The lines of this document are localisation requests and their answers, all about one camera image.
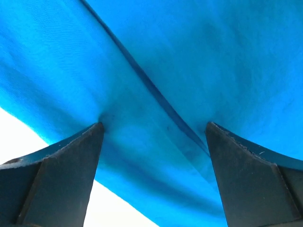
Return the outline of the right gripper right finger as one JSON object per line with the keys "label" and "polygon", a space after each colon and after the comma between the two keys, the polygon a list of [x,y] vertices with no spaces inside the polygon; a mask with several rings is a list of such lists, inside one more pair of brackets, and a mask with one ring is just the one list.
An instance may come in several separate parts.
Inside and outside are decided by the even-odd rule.
{"label": "right gripper right finger", "polygon": [[300,227],[303,163],[209,122],[210,158],[230,227]]}

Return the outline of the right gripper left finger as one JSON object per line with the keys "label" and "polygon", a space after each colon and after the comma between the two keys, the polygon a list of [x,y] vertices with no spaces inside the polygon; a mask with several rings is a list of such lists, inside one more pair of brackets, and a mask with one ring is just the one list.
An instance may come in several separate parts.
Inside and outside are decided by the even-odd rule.
{"label": "right gripper left finger", "polygon": [[81,227],[104,137],[102,123],[0,166],[3,227]]}

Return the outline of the blue t shirt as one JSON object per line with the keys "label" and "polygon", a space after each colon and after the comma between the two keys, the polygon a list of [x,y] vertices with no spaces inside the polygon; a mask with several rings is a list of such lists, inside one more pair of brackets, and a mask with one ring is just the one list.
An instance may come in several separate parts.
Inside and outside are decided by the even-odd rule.
{"label": "blue t shirt", "polygon": [[205,128],[303,157],[300,0],[3,0],[0,105],[161,227],[224,227]]}

